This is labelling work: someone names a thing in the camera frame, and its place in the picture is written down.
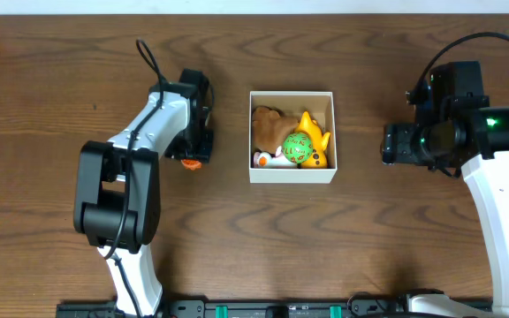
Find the orange lattice ball toy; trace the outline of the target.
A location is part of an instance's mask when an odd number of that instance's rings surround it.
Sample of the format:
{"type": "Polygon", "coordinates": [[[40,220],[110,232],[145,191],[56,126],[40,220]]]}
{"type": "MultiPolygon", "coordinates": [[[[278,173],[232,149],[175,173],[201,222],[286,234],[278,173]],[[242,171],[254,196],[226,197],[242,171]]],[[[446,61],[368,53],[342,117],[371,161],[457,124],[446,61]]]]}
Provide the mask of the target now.
{"type": "Polygon", "coordinates": [[[202,167],[202,163],[198,160],[182,159],[181,163],[187,170],[198,170],[202,167]]]}

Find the pink white duck toy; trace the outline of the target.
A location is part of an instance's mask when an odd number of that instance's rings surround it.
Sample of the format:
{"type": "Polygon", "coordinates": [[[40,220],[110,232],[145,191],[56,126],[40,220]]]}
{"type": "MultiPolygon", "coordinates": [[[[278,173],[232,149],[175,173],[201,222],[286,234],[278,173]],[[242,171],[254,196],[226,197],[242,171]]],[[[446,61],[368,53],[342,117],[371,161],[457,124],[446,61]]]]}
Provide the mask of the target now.
{"type": "Polygon", "coordinates": [[[298,164],[288,160],[278,146],[274,155],[268,152],[255,152],[253,166],[256,169],[297,169],[298,164]]]}

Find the brown plush bear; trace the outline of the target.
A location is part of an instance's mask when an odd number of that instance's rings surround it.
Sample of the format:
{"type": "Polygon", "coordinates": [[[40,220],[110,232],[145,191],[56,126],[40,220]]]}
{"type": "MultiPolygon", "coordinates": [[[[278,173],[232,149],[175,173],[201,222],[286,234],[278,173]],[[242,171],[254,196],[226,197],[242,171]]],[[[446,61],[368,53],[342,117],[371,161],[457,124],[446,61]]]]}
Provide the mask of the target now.
{"type": "Polygon", "coordinates": [[[251,120],[253,148],[275,154],[298,124],[295,117],[283,117],[266,106],[255,108],[251,120]]]}

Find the yellow plastic toy figure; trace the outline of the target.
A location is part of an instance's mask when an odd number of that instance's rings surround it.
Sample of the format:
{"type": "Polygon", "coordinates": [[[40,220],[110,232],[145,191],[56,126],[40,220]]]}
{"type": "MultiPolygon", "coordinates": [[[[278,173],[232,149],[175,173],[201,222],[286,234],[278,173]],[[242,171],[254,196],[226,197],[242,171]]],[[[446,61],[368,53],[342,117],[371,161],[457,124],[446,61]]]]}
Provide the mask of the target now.
{"type": "Polygon", "coordinates": [[[294,129],[296,133],[305,133],[312,142],[313,152],[310,157],[300,164],[303,169],[327,169],[328,159],[326,150],[329,145],[330,132],[322,132],[317,121],[307,111],[304,111],[300,123],[294,129]]]}

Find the green number ball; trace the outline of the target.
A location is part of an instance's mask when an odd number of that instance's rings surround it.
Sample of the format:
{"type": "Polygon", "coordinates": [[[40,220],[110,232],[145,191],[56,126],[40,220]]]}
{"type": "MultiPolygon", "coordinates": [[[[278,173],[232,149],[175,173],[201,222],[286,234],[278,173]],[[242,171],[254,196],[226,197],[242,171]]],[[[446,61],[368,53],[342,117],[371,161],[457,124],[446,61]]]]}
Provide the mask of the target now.
{"type": "Polygon", "coordinates": [[[289,134],[282,144],[282,153],[292,163],[303,163],[313,154],[313,143],[304,132],[289,134]]]}

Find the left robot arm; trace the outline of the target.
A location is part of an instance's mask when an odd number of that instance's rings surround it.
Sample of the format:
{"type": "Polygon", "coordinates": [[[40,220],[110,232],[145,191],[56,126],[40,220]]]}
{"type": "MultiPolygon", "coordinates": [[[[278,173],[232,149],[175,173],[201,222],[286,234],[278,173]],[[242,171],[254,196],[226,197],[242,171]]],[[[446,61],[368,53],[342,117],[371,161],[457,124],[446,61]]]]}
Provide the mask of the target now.
{"type": "Polygon", "coordinates": [[[107,307],[60,307],[58,316],[161,315],[163,287],[149,246],[161,212],[159,160],[209,162],[214,133],[206,96],[211,91],[200,71],[185,69],[177,82],[161,79],[126,129],[82,147],[73,225],[106,260],[117,299],[107,307]]]}

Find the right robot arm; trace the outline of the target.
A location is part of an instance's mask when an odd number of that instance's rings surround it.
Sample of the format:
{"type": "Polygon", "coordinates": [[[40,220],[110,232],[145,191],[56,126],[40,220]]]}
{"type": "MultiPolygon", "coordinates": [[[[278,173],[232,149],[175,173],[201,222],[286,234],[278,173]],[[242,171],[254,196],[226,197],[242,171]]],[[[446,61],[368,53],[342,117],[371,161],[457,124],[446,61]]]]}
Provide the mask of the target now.
{"type": "Polygon", "coordinates": [[[412,123],[384,128],[382,161],[412,164],[463,178],[475,202],[490,262],[490,311],[444,294],[418,294],[409,314],[509,317],[509,108],[492,108],[476,61],[432,69],[420,88],[412,123]]]}

